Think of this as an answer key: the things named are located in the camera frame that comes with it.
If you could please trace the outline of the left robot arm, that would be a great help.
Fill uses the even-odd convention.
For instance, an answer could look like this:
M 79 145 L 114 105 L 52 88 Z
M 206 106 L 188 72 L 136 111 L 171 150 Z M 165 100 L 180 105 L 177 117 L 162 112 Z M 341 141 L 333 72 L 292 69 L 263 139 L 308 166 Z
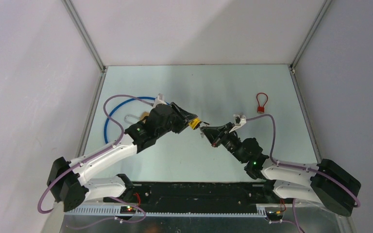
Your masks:
M 64 205 L 64 212 L 71 211 L 83 202 L 104 197 L 129 202 L 134 196 L 133 184 L 125 174 L 110 178 L 95 178 L 111 165 L 141 153 L 153 146 L 168 132 L 181 133 L 185 128 L 197 129 L 201 121 L 175 103 L 160 103 L 139 122 L 127 128 L 115 142 L 90 155 L 67 161 L 56 159 L 51 167 L 47 190 L 57 203 Z

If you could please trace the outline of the yellow black padlock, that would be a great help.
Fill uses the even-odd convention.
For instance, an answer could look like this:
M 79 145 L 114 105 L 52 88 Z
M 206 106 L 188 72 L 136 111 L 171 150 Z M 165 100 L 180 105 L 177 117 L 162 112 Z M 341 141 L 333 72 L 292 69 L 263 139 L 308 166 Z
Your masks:
M 190 121 L 188 125 L 192 130 L 196 130 L 196 129 L 200 128 L 202 125 L 203 126 L 208 126 L 210 124 L 205 122 L 205 121 L 201 121 L 199 118 L 195 118 L 192 121 Z

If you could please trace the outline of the red cable padlock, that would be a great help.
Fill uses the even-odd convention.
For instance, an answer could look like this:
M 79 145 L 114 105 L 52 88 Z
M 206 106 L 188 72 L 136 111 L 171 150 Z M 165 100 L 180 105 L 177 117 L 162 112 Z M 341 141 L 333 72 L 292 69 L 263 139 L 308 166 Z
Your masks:
M 259 92 L 255 96 L 256 102 L 257 102 L 257 109 L 256 111 L 259 114 L 265 113 L 265 106 L 269 101 L 269 96 L 264 92 Z

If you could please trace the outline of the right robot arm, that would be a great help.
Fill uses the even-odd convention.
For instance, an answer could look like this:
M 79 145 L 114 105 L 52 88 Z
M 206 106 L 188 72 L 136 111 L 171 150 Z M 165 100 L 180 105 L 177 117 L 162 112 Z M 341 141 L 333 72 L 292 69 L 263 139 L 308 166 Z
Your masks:
M 233 123 L 202 126 L 201 134 L 212 147 L 223 146 L 240 163 L 252 179 L 263 179 L 263 197 L 275 203 L 279 199 L 299 199 L 322 204 L 327 210 L 350 217 L 358 207 L 361 183 L 330 159 L 315 164 L 280 162 L 263 154 L 255 138 L 241 140 Z

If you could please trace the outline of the silver key pair front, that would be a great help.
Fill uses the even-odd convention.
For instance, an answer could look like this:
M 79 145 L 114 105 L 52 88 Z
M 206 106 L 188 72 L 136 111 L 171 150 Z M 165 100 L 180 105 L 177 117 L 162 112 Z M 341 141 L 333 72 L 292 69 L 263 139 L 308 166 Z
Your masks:
M 199 129 L 199 131 L 200 131 L 200 136 L 201 136 L 201 138 L 204 138 L 204 137 L 205 137 L 205 135 L 204 135 L 204 133 L 202 132 L 202 130 L 201 130 L 201 129 Z

